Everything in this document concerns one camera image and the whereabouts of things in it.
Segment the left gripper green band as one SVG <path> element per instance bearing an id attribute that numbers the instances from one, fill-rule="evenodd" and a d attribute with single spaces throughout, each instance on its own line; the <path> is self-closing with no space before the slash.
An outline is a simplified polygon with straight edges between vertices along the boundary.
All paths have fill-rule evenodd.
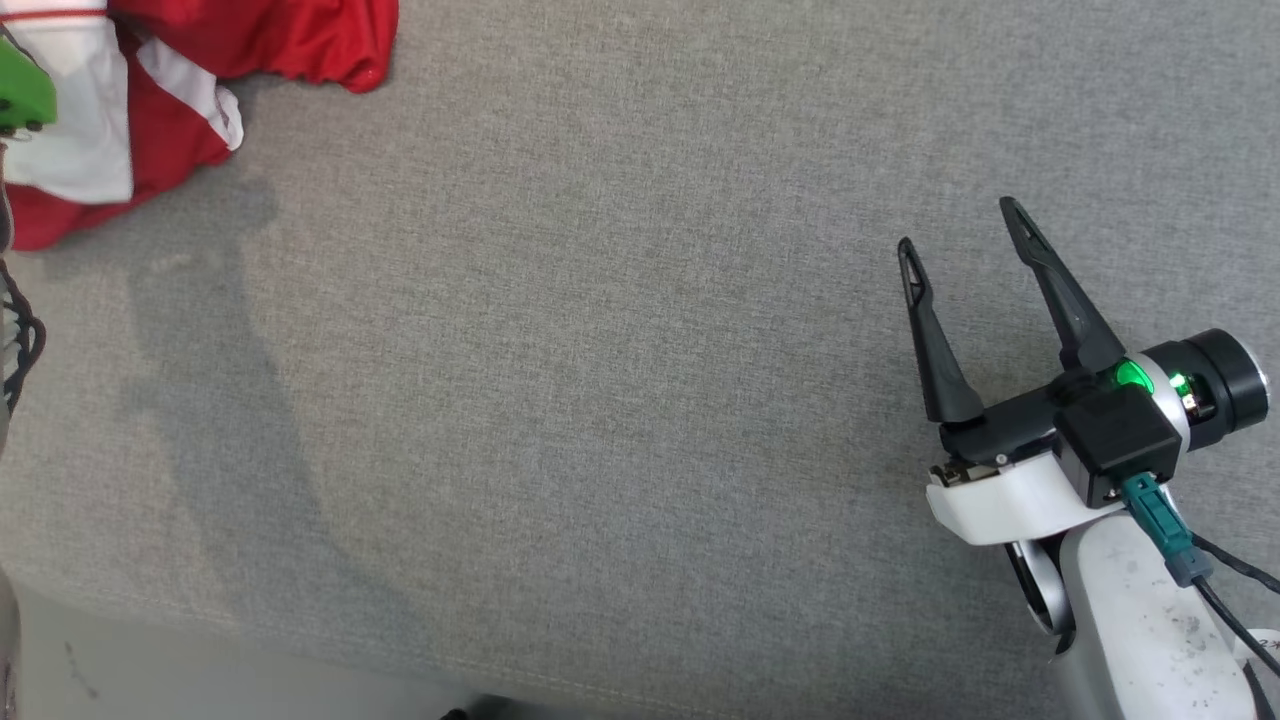
<path id="1" fill-rule="evenodd" d="M 4 29 L 1 32 L 1 136 L 40 132 L 58 122 L 58 100 L 45 69 Z"/>

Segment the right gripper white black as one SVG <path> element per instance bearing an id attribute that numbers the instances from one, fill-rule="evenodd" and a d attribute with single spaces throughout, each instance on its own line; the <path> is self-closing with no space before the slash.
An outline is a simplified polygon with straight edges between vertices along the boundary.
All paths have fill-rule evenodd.
<path id="1" fill-rule="evenodd" d="M 942 527 L 973 546 L 1061 536 L 1126 507 L 1134 478 L 1164 486 L 1188 454 L 1267 418 L 1268 378 L 1235 336 L 1211 329 L 1126 354 L 1025 208 L 1011 196 L 998 206 L 1066 372 L 986 407 L 940 323 L 914 243 L 899 241 L 925 416 L 941 424 L 948 452 L 925 488 Z"/>

